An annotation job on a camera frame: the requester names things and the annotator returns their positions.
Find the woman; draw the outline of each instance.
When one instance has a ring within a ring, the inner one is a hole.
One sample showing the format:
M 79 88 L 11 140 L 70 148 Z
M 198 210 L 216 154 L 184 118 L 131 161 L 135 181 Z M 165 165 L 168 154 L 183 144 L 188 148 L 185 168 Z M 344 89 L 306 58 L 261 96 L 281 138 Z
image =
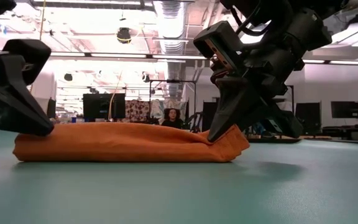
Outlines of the woman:
M 180 111 L 174 108 L 167 109 L 164 112 L 164 119 L 162 126 L 181 129 L 183 125 L 183 121 L 180 119 Z

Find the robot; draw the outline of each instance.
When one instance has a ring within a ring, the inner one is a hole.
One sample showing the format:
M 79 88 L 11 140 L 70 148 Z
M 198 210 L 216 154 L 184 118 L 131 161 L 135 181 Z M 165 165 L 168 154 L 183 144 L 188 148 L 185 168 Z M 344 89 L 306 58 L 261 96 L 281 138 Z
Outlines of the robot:
M 302 56 L 332 42 L 323 19 L 345 8 L 349 0 L 220 0 L 239 24 L 226 21 L 201 31 L 194 45 L 213 61 L 211 81 L 221 99 L 208 140 L 213 142 L 232 125 L 240 129 L 260 123 L 272 133 L 297 138 L 302 126 L 273 97 L 287 91 L 285 80 L 304 67 Z M 0 0 L 0 15 L 16 6 Z M 242 22 L 234 8 L 247 18 Z M 249 26 L 270 23 L 260 32 Z M 238 35 L 263 35 L 243 44 Z M 40 106 L 27 91 L 50 56 L 39 40 L 10 40 L 0 54 L 0 129 L 47 136 L 53 130 Z

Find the dark hair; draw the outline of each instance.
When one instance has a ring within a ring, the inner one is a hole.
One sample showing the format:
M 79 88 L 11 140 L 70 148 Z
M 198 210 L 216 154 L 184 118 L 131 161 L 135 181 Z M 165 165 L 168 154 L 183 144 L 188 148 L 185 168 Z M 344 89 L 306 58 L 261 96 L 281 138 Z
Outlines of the dark hair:
M 169 112 L 170 112 L 171 110 L 175 110 L 175 111 L 177 112 L 177 117 L 176 117 L 176 119 L 180 119 L 180 110 L 175 109 L 175 108 L 165 108 L 165 109 L 164 109 L 164 119 L 169 120 Z

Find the teal table surface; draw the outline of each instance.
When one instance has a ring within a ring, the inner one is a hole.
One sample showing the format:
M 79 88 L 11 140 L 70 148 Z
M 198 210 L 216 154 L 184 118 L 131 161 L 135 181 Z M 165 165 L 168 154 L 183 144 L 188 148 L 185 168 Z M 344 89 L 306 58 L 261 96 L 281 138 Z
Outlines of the teal table surface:
M 227 164 L 20 163 L 0 131 L 0 223 L 358 223 L 358 144 L 253 144 Z

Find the orange towel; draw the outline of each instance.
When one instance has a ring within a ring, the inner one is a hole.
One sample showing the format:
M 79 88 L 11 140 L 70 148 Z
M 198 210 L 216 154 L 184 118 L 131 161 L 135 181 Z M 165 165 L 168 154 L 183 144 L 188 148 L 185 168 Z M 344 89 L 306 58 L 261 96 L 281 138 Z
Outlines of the orange towel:
M 214 143 L 208 133 L 133 123 L 58 124 L 47 137 L 20 134 L 20 161 L 229 162 L 249 147 L 237 126 Z

